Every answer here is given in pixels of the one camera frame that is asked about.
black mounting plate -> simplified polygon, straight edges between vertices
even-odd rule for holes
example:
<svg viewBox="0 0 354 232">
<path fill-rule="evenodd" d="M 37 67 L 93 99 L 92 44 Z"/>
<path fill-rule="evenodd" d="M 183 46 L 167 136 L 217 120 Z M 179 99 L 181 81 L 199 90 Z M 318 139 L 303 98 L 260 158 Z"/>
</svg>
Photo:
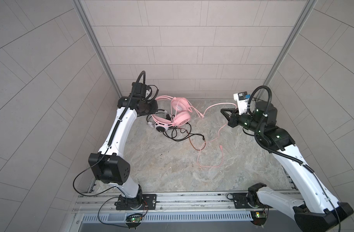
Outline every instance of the black mounting plate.
<svg viewBox="0 0 354 232">
<path fill-rule="evenodd" d="M 253 209 L 253 207 L 248 204 L 246 193 L 231 193 L 230 195 L 232 196 L 235 209 Z M 258 208 L 263 209 L 264 205 L 260 204 Z"/>
<path fill-rule="evenodd" d="M 156 194 L 142 194 L 142 199 L 147 203 L 148 210 L 154 210 L 156 208 Z M 131 207 L 116 206 L 116 210 L 133 210 Z"/>
</svg>

pink headphones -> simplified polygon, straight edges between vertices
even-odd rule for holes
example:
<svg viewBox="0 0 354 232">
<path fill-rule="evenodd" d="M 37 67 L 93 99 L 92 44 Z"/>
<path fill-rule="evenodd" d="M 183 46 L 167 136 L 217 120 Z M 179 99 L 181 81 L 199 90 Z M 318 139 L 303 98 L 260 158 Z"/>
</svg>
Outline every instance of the pink headphones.
<svg viewBox="0 0 354 232">
<path fill-rule="evenodd" d="M 191 104 L 186 98 L 175 98 L 171 96 L 159 96 L 156 100 L 169 100 L 171 101 L 171 113 L 172 108 L 175 109 L 175 116 L 171 120 L 151 115 L 156 123 L 161 123 L 171 127 L 180 127 L 187 123 L 191 119 L 190 113 L 192 113 Z"/>
</svg>

metal corner post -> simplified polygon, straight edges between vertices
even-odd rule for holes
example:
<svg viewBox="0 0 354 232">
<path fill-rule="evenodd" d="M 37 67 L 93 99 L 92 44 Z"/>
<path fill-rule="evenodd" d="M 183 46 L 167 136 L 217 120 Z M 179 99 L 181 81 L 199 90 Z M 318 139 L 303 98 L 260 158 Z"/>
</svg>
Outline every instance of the metal corner post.
<svg viewBox="0 0 354 232">
<path fill-rule="evenodd" d="M 311 11 L 313 10 L 313 6 L 317 0 L 308 0 L 306 4 L 304 5 L 297 21 L 294 24 L 294 27 L 292 28 L 288 38 L 286 39 L 284 46 L 281 48 L 280 53 L 277 55 L 277 58 L 272 65 L 271 70 L 269 71 L 266 79 L 263 82 L 263 85 L 268 86 L 270 81 L 272 80 L 273 76 L 275 75 L 277 69 L 280 67 L 282 61 L 284 60 L 286 54 L 288 53 L 290 47 L 292 46 L 293 42 L 295 41 L 295 38 L 299 34 L 300 30 L 302 29 L 305 21 L 308 19 L 309 15 L 311 14 Z M 258 98 L 261 98 L 263 95 L 264 90 L 260 90 L 258 94 Z"/>
<path fill-rule="evenodd" d="M 114 75 L 112 74 L 110 66 L 106 61 L 105 55 L 101 50 L 101 46 L 95 36 L 95 32 L 93 31 L 91 24 L 89 23 L 89 20 L 84 12 L 84 9 L 83 9 L 83 6 L 82 6 L 80 0 L 72 0 L 72 2 L 73 2 L 73 6 L 79 16 L 79 19 L 82 22 L 84 30 L 86 31 L 88 38 L 91 41 L 93 48 L 95 49 L 95 52 L 98 55 L 98 58 L 100 59 L 102 67 L 104 68 L 107 76 L 109 77 L 112 86 L 115 88 L 119 97 L 121 98 L 122 95 L 121 95 L 119 86 L 116 84 Z"/>
</svg>

gray stone surface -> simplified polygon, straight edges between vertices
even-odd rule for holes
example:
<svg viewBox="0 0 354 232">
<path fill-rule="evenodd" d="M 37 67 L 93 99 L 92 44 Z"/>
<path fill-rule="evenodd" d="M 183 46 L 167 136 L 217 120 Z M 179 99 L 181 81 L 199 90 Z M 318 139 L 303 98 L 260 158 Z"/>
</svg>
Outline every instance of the gray stone surface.
<svg viewBox="0 0 354 232">
<path fill-rule="evenodd" d="M 216 103 L 229 100 L 193 100 L 193 106 L 204 110 Z M 169 101 L 158 101 L 159 108 L 170 111 Z M 192 133 L 201 133 L 207 141 L 217 137 L 222 125 L 227 123 L 220 113 L 221 108 L 233 105 L 217 105 L 210 108 L 203 119 L 192 113 Z M 201 136 L 191 137 L 193 145 L 200 149 Z M 219 165 L 223 146 L 223 163 L 220 167 L 200 167 L 198 151 L 189 140 L 175 142 L 157 132 L 139 117 L 133 124 L 125 146 L 125 160 L 131 164 L 131 177 L 142 186 L 143 192 L 175 191 L 224 191 L 247 190 L 249 186 L 262 182 L 276 190 L 291 189 L 281 164 L 267 151 L 260 148 L 254 137 L 245 135 L 241 127 L 225 126 L 220 137 L 207 144 L 202 150 L 201 165 Z M 95 192 L 108 188 L 96 181 Z"/>
</svg>

tiled wall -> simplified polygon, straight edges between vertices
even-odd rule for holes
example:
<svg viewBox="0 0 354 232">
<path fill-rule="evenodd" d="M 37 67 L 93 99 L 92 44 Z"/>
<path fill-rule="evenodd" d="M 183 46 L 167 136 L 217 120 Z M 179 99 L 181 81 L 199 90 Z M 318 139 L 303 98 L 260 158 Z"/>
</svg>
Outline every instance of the tiled wall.
<svg viewBox="0 0 354 232">
<path fill-rule="evenodd" d="M 354 209 L 354 0 L 317 2 L 270 87 L 280 127 Z"/>
<path fill-rule="evenodd" d="M 117 97 L 70 0 L 0 0 L 0 232 L 59 230 Z"/>
<path fill-rule="evenodd" d="M 123 95 L 232 98 L 263 83 L 305 1 L 82 0 Z"/>
</svg>

